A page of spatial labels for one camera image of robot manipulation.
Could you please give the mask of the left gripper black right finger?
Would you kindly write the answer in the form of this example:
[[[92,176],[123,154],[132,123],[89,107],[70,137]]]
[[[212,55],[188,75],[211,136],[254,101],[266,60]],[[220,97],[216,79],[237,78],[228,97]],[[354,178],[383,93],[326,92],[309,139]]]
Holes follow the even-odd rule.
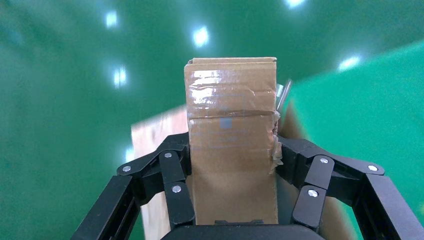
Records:
[[[318,232],[327,197],[352,208],[365,240],[421,240],[424,229],[378,164],[332,154],[306,139],[279,137],[277,174],[299,190],[291,223]]]

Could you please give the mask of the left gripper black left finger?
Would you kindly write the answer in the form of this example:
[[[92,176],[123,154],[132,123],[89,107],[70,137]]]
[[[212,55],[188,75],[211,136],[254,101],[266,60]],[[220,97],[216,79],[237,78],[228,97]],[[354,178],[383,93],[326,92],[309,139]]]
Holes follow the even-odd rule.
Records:
[[[171,229],[193,225],[186,179],[191,175],[189,134],[169,135],[159,147],[121,165],[87,213],[73,240],[127,240],[141,206],[163,192]]]

